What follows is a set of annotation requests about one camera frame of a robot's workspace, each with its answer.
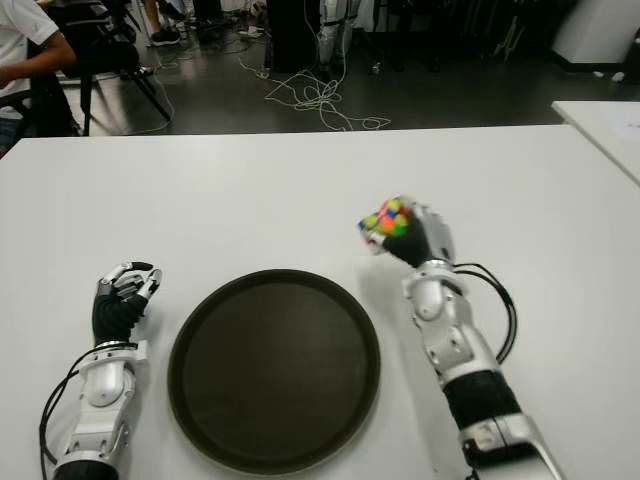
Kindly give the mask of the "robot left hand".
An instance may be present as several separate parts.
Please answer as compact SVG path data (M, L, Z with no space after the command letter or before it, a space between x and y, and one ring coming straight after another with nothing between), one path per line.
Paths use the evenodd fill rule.
M92 307L96 346L130 340L131 332L159 289L162 276L162 271L152 264L129 261L120 263L98 280Z

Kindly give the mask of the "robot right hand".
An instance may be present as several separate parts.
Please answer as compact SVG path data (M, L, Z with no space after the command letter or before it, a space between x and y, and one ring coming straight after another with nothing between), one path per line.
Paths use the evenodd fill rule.
M408 210L408 225L402 235L387 236L382 247L415 269L432 260L453 264L453 239L442 217L410 197L400 196L398 200Z

